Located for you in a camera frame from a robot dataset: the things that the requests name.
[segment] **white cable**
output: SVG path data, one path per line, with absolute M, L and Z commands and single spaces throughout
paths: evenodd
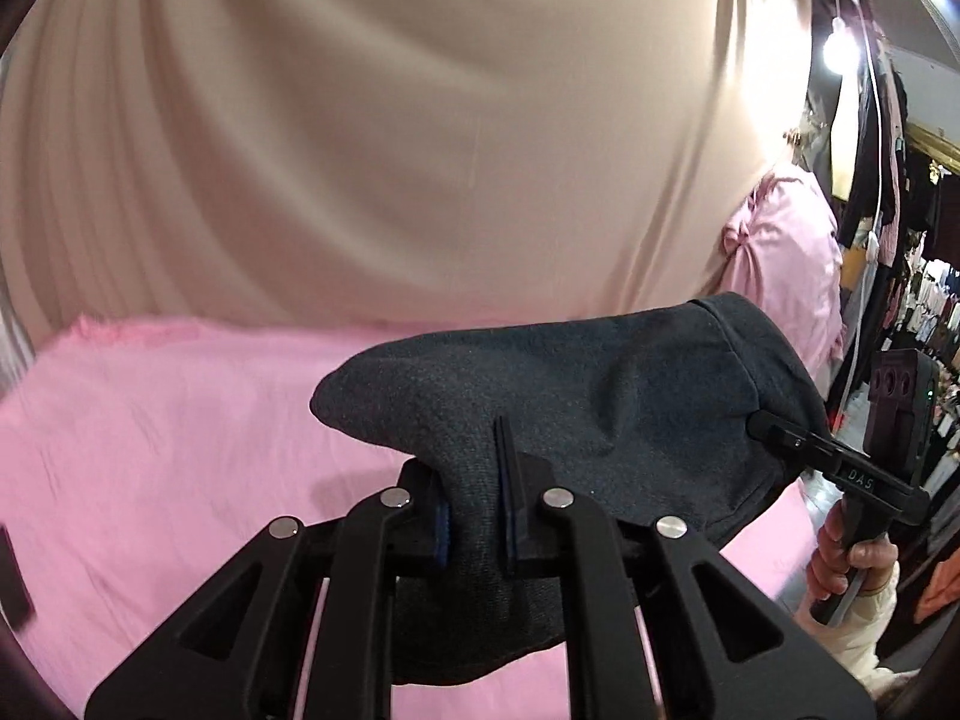
M 874 57 L 872 57 L 870 51 L 870 36 L 867 34 L 867 20 L 863 16 L 863 8 L 860 7 L 860 0 L 853 0 L 853 4 L 856 5 L 856 12 L 860 17 L 860 29 L 863 31 L 863 43 L 867 50 L 867 69 L 870 71 L 870 84 L 872 90 L 874 90 L 874 103 L 877 105 L 877 150 L 879 152 L 877 156 L 877 208 L 874 210 L 874 226 L 871 230 L 872 234 L 877 236 L 877 225 L 880 224 L 880 204 L 883 199 L 883 122 L 880 119 L 880 91 L 877 89 L 877 75 L 874 73 Z M 837 408 L 836 417 L 833 419 L 832 432 L 834 436 L 840 429 L 843 412 L 847 408 L 847 399 L 850 397 L 850 389 L 851 386 L 853 386 L 853 376 L 856 375 L 856 361 L 860 356 L 860 329 L 863 325 L 863 314 L 867 310 L 866 295 L 863 293 L 866 284 L 867 263 L 864 263 L 863 272 L 860 275 L 859 316 L 856 319 L 856 331 L 853 334 L 853 361 L 850 365 L 850 371 L 847 373 L 847 384 L 843 388 L 843 397 L 840 398 L 840 405 Z

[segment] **pink tablecloth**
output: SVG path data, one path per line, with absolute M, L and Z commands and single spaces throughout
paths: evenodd
M 340 517 L 404 458 L 320 425 L 315 384 L 383 333 L 79 322 L 0 403 L 0 521 L 37 618 L 20 642 L 64 702 L 93 688 L 265 523 Z M 812 549 L 798 488 L 726 555 L 774 594 Z M 566 718 L 563 647 L 395 717 Z

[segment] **human hand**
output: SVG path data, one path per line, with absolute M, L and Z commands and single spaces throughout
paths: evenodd
M 882 590 L 894 572 L 899 555 L 896 544 L 884 534 L 876 541 L 861 541 L 845 553 L 843 539 L 843 500 L 838 501 L 817 533 L 817 550 L 806 567 L 806 586 L 815 599 L 827 600 L 847 590 L 847 572 L 853 568 L 870 569 L 860 593 Z

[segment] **white sleeve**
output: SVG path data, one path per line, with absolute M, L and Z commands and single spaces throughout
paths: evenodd
M 797 624 L 860 680 L 872 696 L 882 693 L 896 677 L 889 669 L 878 668 L 877 642 L 893 616 L 898 581 L 899 563 L 885 588 L 859 596 L 851 605 L 847 619 L 836 628 L 820 625 L 810 616 L 809 593 L 794 615 Z

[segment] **white wall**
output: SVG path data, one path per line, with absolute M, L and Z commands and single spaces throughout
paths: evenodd
M 890 56 L 904 80 L 910 121 L 960 143 L 960 73 L 896 47 Z

